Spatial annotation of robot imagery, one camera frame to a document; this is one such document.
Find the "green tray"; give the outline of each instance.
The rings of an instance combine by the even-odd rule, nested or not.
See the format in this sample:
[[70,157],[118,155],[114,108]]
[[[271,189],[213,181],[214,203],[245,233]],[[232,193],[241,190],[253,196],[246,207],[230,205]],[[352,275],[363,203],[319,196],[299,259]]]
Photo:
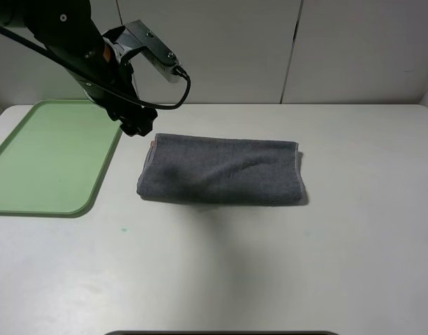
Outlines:
[[89,101],[37,103],[0,146],[0,214],[85,213],[120,134]]

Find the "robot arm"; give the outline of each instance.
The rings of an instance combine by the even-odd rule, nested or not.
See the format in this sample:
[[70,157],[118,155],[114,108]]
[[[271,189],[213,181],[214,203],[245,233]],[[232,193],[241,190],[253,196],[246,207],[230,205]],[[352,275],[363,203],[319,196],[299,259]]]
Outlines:
[[[48,52],[72,66],[68,72],[84,89],[89,100],[120,120],[127,135],[145,136],[152,130],[159,105],[141,102],[132,84],[131,58],[142,53],[169,82],[190,78],[175,54],[140,20],[101,35],[91,20],[89,0],[0,0],[0,27],[26,27]],[[128,95],[128,99],[103,89],[95,82]]]

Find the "white table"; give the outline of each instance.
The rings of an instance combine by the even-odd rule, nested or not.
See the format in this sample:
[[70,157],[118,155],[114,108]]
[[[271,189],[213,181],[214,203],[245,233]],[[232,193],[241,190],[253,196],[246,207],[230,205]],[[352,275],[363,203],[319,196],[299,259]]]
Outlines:
[[[0,143],[28,109],[4,112]],[[124,135],[88,214],[0,216],[0,334],[428,335],[428,109],[186,105],[155,129],[297,141],[309,204],[145,202],[152,136]]]

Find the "folded towel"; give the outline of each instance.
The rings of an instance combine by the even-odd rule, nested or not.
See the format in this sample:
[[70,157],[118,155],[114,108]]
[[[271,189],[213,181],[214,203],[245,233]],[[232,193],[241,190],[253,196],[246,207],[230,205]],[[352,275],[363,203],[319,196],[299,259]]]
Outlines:
[[302,199],[296,142],[157,134],[138,180],[146,200],[284,205]]

